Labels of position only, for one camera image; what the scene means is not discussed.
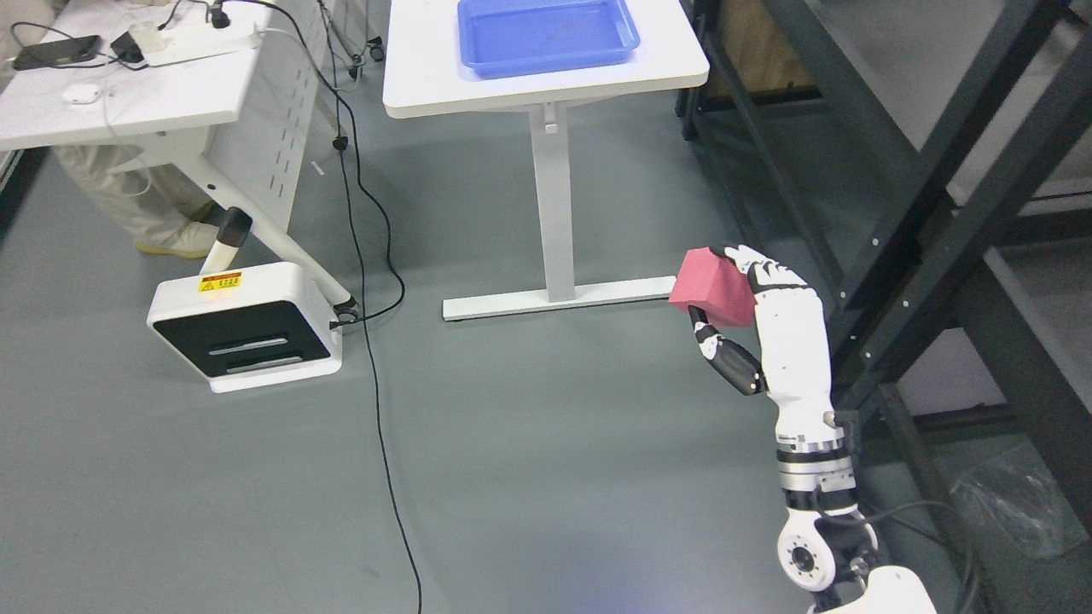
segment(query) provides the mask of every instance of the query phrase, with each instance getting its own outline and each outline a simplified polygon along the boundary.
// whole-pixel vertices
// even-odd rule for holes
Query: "robotic arm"
[[[812,593],[812,613],[936,614],[913,571],[880,566],[876,532],[857,510],[853,463],[830,402],[819,296],[795,272],[749,247],[710,250],[747,276],[761,363],[725,339],[702,309],[688,311],[710,365],[741,393],[765,392],[778,405],[778,468],[788,509],[778,559],[785,575]],[[843,582],[858,583],[864,594],[842,605],[835,586]]]

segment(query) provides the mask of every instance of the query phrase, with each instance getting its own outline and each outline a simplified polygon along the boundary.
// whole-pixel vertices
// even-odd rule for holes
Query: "beige pants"
[[[109,173],[139,153],[131,145],[58,145],[52,150],[80,189],[142,243],[165,244],[190,222],[187,215],[211,200],[170,165]]]

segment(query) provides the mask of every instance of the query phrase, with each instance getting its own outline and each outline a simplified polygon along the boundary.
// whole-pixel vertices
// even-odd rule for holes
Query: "red sponge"
[[[713,326],[745,327],[755,319],[755,294],[747,276],[705,247],[686,252],[668,303],[686,311],[705,310]]]

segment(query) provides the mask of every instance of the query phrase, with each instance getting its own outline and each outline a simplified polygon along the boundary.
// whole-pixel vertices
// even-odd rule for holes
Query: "black panel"
[[[235,373],[269,361],[330,357],[304,315],[287,300],[162,320],[152,326],[207,377],[228,375],[229,369]],[[285,342],[222,353],[232,346],[272,339]]]

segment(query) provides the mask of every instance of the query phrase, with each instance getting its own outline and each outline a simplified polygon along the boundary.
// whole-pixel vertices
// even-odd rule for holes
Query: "yellow sticker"
[[[236,287],[241,283],[242,283],[242,271],[236,271],[234,273],[222,273],[219,275],[209,275],[207,278],[201,278],[201,283],[198,286],[198,292],[225,290],[228,287]]]

